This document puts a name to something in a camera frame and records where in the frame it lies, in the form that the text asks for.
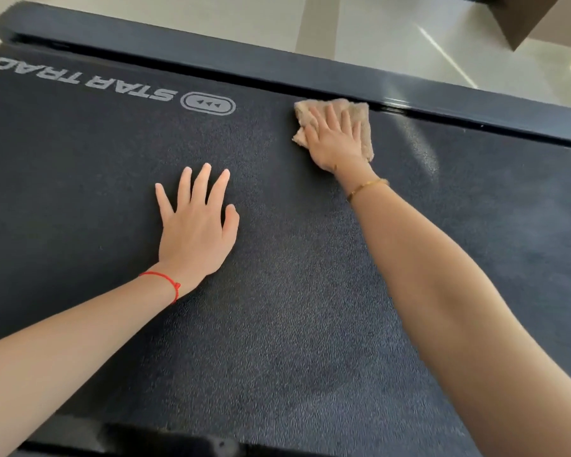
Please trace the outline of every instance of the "hand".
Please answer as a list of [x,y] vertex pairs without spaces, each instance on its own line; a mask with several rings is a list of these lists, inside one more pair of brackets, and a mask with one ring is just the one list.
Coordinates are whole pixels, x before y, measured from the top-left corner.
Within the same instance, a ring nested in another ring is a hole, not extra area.
[[311,158],[319,168],[336,173],[339,166],[352,160],[365,161],[362,156],[362,124],[356,122],[351,127],[348,110],[343,110],[340,122],[332,104],[326,107],[326,119],[317,108],[312,107],[310,111],[317,120],[318,129],[307,125],[305,135]]
[[180,282],[184,292],[190,292],[205,276],[218,271],[237,238],[239,214],[235,206],[231,204],[226,207],[224,226],[220,219],[224,193],[231,174],[228,170],[222,172],[205,204],[210,171],[208,163],[203,165],[191,195],[192,169],[184,168],[175,212],[163,186],[155,186],[163,234],[159,246],[159,263],[151,269]]

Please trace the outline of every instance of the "tiled floor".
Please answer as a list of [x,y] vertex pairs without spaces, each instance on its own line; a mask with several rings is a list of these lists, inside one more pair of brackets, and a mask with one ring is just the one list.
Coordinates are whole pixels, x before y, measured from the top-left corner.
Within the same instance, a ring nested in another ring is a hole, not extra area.
[[571,48],[512,52],[465,0],[35,1],[571,107]]

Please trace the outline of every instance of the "treadmill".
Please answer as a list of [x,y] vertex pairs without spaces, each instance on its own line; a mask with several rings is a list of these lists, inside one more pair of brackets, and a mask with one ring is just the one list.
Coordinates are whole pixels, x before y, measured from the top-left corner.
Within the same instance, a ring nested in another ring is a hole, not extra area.
[[375,171],[571,376],[571,108],[30,2],[0,39],[0,338],[154,264],[153,185],[175,199],[184,166],[229,168],[241,216],[222,268],[23,451],[479,455],[291,141],[302,99],[370,104]]

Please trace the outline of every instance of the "cleaning rag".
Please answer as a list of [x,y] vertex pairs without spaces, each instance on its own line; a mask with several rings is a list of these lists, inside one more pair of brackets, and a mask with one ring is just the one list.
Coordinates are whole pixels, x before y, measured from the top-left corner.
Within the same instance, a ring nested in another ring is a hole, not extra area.
[[307,143],[307,137],[305,135],[305,127],[312,124],[317,128],[317,120],[313,117],[310,111],[311,107],[317,108],[320,114],[326,117],[326,106],[332,103],[334,107],[334,112],[337,117],[343,110],[348,109],[351,116],[351,125],[356,122],[362,122],[361,128],[361,140],[362,140],[362,155],[369,162],[374,158],[374,151],[372,150],[372,141],[370,140],[370,121],[368,120],[368,104],[365,102],[353,103],[347,99],[335,99],[333,101],[315,101],[308,99],[306,101],[299,101],[294,104],[294,111],[296,112],[296,118],[298,123],[300,123],[300,129],[294,135],[292,140],[305,148],[309,148]]

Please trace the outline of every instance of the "treadmill belt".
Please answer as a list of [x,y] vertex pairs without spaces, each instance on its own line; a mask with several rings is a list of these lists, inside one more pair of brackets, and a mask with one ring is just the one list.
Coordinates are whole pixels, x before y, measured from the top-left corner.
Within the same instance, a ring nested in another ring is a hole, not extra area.
[[[225,201],[241,215],[223,267],[61,413],[335,455],[479,455],[344,195],[291,141],[305,92],[33,47],[1,45],[0,58],[0,338],[151,266],[153,184],[175,200],[184,166],[210,162],[213,180],[229,168]],[[571,375],[571,149],[370,121],[376,172],[478,262]]]

